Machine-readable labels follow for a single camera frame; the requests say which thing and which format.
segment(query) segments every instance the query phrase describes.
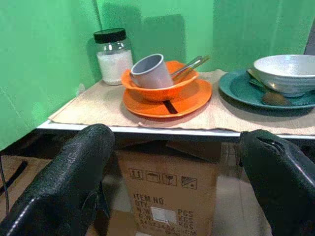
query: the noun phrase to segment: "shipping symbol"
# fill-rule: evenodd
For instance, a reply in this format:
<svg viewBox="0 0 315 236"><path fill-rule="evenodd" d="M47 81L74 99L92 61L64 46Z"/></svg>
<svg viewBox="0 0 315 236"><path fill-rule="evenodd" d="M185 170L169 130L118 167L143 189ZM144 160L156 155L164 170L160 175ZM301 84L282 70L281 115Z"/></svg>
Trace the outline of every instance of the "shipping symbol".
<svg viewBox="0 0 315 236"><path fill-rule="evenodd" d="M176 175L163 174L163 184L177 186Z"/></svg>
<svg viewBox="0 0 315 236"><path fill-rule="evenodd" d="M130 178L143 180L143 170L129 169Z"/></svg>
<svg viewBox="0 0 315 236"><path fill-rule="evenodd" d="M146 171L146 178L149 182L160 183L158 172Z"/></svg>
<svg viewBox="0 0 315 236"><path fill-rule="evenodd" d="M197 189L197 179L182 176L182 187L183 188Z"/></svg>

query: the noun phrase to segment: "green wall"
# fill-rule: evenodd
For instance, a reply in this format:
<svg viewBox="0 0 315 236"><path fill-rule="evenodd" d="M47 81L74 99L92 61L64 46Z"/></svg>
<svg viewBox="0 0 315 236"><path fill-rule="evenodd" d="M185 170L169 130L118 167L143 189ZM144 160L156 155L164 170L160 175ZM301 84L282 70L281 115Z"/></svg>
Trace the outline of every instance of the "green wall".
<svg viewBox="0 0 315 236"><path fill-rule="evenodd" d="M198 70L248 67L263 56L302 54L314 0L97 0L104 29L124 27L134 58L160 52L188 62L211 56Z"/></svg>
<svg viewBox="0 0 315 236"><path fill-rule="evenodd" d="M314 0L5 1L0 8L0 150L100 79L94 31L124 27L134 59L160 52L198 70L248 67L262 56L301 54Z"/></svg>
<svg viewBox="0 0 315 236"><path fill-rule="evenodd" d="M93 0L15 0L0 8L0 150L100 78Z"/></svg>

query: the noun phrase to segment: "white bowl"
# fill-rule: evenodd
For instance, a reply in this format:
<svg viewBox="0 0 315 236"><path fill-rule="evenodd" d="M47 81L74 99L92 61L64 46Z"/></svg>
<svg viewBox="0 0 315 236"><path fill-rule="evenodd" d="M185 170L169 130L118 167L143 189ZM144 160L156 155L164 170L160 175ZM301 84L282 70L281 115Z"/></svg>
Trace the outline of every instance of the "white bowl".
<svg viewBox="0 0 315 236"><path fill-rule="evenodd" d="M287 97L315 89L315 56L277 55L258 59L254 68L260 81Z"/></svg>

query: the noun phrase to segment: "glass jar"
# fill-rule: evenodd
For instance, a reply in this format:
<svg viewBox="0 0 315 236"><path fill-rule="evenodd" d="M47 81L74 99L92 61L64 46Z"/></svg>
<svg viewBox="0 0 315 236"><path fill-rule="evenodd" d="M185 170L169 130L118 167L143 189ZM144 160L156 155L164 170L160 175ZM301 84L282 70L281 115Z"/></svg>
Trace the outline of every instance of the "glass jar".
<svg viewBox="0 0 315 236"><path fill-rule="evenodd" d="M97 60L102 79L109 85L121 85L126 69L133 66L130 43L125 29L105 29L94 33Z"/></svg>

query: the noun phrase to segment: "teal plate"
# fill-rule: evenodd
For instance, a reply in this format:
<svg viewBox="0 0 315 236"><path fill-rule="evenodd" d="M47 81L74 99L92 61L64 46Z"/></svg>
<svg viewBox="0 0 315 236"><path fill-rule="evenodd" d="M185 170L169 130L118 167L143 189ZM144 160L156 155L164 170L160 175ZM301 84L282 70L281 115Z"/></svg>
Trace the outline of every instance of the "teal plate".
<svg viewBox="0 0 315 236"><path fill-rule="evenodd" d="M251 76L246 70L239 70L225 74L219 82L220 90L227 96L255 107L266 109L305 109L315 107L315 90L301 97L287 98L294 106L271 106L261 102L264 92L255 85L250 84Z"/></svg>

